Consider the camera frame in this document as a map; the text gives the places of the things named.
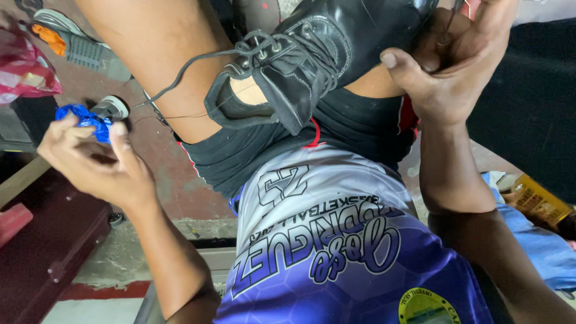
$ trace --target shoe eyelet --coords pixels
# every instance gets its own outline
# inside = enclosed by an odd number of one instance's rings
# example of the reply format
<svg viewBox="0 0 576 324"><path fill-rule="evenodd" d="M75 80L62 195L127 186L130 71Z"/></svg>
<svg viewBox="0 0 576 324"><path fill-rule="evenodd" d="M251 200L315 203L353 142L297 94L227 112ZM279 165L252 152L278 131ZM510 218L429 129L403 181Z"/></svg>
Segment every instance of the shoe eyelet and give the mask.
<svg viewBox="0 0 576 324"><path fill-rule="evenodd" d="M305 37L310 38L310 33L307 32L306 29L310 29L310 31L312 31L312 25L306 23L304 24L304 26L302 26L302 34L304 34Z"/></svg>

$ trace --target blue cloth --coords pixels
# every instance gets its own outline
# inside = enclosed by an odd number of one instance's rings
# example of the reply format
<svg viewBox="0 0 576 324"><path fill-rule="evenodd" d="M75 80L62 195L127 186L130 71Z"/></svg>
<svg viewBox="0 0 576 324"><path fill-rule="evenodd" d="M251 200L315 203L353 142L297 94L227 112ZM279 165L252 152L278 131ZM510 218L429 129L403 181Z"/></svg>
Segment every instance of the blue cloth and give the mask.
<svg viewBox="0 0 576 324"><path fill-rule="evenodd" d="M71 111L78 117L78 127L95 126L94 136L100 143L110 144L110 126L113 121L109 118L101 119L95 113L89 112L86 107L81 104L69 104L56 110L56 120L62 120L68 112Z"/></svg>
<svg viewBox="0 0 576 324"><path fill-rule="evenodd" d="M489 173L482 178L490 185ZM490 190L499 201L498 188ZM568 243L557 234L534 226L517 209L500 203L497 208L546 285L554 290L576 287L576 252Z"/></svg>

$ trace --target shoe tongue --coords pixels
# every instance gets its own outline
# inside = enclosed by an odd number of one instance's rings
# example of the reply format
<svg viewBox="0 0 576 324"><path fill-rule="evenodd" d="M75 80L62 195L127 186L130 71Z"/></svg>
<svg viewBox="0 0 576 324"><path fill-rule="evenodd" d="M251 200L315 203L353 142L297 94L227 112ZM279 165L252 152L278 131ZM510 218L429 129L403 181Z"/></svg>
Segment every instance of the shoe tongue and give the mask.
<svg viewBox="0 0 576 324"><path fill-rule="evenodd" d="M296 65L275 60L253 72L256 84L292 135L298 135L312 117L312 108L320 100L325 83L323 73L311 74L304 68L306 61L300 62Z"/></svg>

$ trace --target hand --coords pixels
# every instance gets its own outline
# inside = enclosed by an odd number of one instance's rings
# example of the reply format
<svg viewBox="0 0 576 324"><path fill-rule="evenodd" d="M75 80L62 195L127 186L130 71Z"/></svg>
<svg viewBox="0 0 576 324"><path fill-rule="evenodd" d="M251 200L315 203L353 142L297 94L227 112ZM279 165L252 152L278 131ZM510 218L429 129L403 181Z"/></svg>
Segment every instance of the hand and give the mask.
<svg viewBox="0 0 576 324"><path fill-rule="evenodd" d="M382 52L382 62L410 95L423 123L465 123L506 52L517 5L518 0L483 0L474 22L457 14L449 31L451 45L443 52L437 46L438 34L451 11L437 9L431 30L414 54L422 66L398 48Z"/></svg>
<svg viewBox="0 0 576 324"><path fill-rule="evenodd" d="M95 128L76 127L77 124L78 118L72 114L52 122L38 154L81 192L125 211L156 202L151 173L132 148L124 123L115 123L110 129L112 150L118 159L113 164L102 164L92 158L94 153L102 153L96 150L98 146L87 145Z"/></svg>

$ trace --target red trim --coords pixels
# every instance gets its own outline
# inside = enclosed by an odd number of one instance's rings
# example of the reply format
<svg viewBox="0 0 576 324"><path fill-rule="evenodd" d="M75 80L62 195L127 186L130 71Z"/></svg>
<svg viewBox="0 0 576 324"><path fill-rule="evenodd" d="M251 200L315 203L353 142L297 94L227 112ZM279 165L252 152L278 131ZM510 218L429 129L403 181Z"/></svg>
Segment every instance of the red trim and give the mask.
<svg viewBox="0 0 576 324"><path fill-rule="evenodd" d="M192 158L190 157L190 153L188 153L188 150L186 150L183 146L182 146L182 142L177 142L178 145L186 152L186 155L188 156L188 159L190 160L190 164L192 164L192 167L194 168L194 171L196 171L196 175L199 178L202 178L200 176L200 173L198 172L198 169L196 169L196 164L194 163L194 161L192 161Z"/></svg>
<svg viewBox="0 0 576 324"><path fill-rule="evenodd" d="M58 297L58 300L143 298L151 281L134 281L124 288L98 288L86 284L71 284Z"/></svg>
<svg viewBox="0 0 576 324"><path fill-rule="evenodd" d="M305 149L313 149L317 148L320 145L326 144L326 142L318 143L320 142L320 126L318 125L314 117L310 118L310 120L312 121L312 123L314 123L314 127L316 128L316 137L314 138L314 141L312 141L312 143L304 147Z"/></svg>

